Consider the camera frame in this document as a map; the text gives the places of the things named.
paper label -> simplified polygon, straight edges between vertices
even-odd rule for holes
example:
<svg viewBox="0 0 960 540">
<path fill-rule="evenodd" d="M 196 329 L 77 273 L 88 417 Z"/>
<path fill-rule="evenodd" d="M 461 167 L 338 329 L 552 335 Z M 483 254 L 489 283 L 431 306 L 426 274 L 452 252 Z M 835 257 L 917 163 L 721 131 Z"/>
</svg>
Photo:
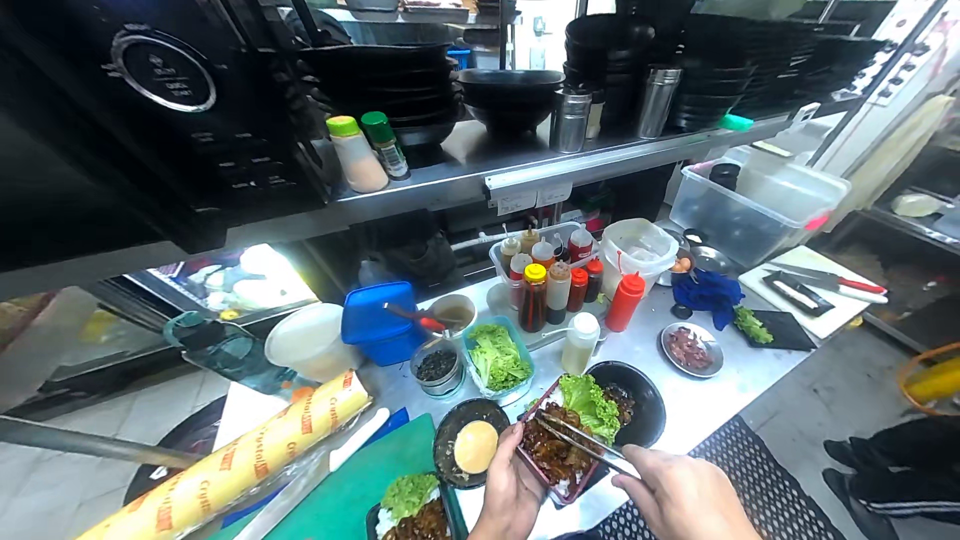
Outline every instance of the paper label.
<svg viewBox="0 0 960 540">
<path fill-rule="evenodd" d="M 537 191 L 537 208 L 562 203 L 570 198 L 573 182 L 553 184 Z"/>
<path fill-rule="evenodd" d="M 496 200 L 496 215 L 531 209 L 537 203 L 537 191 L 526 191 Z"/>
</svg>

microwave dial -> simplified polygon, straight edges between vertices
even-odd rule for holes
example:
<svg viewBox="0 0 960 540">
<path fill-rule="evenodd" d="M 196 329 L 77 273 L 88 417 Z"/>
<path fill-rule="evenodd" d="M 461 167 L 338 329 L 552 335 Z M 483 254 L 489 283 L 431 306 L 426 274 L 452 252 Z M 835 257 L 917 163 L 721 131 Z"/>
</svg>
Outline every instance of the microwave dial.
<svg viewBox="0 0 960 540">
<path fill-rule="evenodd" d="M 110 49 L 113 64 L 140 95 L 180 112 L 203 112 L 217 101 L 209 71 L 183 47 L 151 36 L 124 36 Z"/>
</svg>

green cap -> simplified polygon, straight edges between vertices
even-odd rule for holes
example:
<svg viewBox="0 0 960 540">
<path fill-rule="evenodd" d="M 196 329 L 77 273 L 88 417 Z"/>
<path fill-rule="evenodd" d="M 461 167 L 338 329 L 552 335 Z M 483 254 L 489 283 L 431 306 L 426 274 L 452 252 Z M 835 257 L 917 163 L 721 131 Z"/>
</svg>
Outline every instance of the green cap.
<svg viewBox="0 0 960 540">
<path fill-rule="evenodd" d="M 326 119 L 326 128 L 333 136 L 353 136 L 360 133 L 360 127 L 353 116 L 331 116 Z"/>
<path fill-rule="evenodd" d="M 734 130 L 735 132 L 745 132 L 754 125 L 750 118 L 737 116 L 736 114 L 727 114 L 720 120 L 720 127 L 725 130 Z"/>
<path fill-rule="evenodd" d="M 394 130 L 390 129 L 390 120 L 379 110 L 371 110 L 361 116 L 360 123 L 373 142 L 391 142 L 395 139 Z"/>
</svg>

black tray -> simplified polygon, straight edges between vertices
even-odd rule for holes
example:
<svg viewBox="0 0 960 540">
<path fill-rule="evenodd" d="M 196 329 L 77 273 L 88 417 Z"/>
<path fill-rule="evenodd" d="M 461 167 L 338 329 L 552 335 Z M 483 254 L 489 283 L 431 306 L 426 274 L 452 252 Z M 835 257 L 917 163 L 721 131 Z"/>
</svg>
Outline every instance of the black tray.
<svg viewBox="0 0 960 540">
<path fill-rule="evenodd" d="M 756 342 L 744 333 L 747 343 L 755 349 L 788 349 L 790 351 L 812 351 L 817 348 L 813 344 L 810 336 L 806 335 L 804 328 L 797 322 L 793 313 L 786 311 L 757 311 L 754 310 L 754 317 L 774 336 L 770 343 Z"/>
<path fill-rule="evenodd" d="M 446 515 L 446 525 L 450 527 L 450 538 L 452 540 L 467 540 L 469 535 L 467 525 L 464 523 L 463 513 L 460 511 L 460 505 L 457 503 L 457 494 L 453 492 L 450 484 L 440 481 L 440 501 L 444 505 L 444 514 Z M 380 503 L 377 503 L 367 512 L 367 539 L 376 540 L 377 514 L 380 513 Z"/>
</svg>

microwave oven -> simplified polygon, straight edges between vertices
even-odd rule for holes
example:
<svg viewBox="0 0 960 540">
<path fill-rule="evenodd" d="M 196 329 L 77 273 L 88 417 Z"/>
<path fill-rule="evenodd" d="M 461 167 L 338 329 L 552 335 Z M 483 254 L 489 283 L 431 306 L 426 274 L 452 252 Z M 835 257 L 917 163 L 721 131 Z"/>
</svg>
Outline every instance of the microwave oven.
<svg viewBox="0 0 960 540">
<path fill-rule="evenodd" d="M 0 7 L 0 271 L 318 209 L 322 123 L 257 0 Z"/>
</svg>

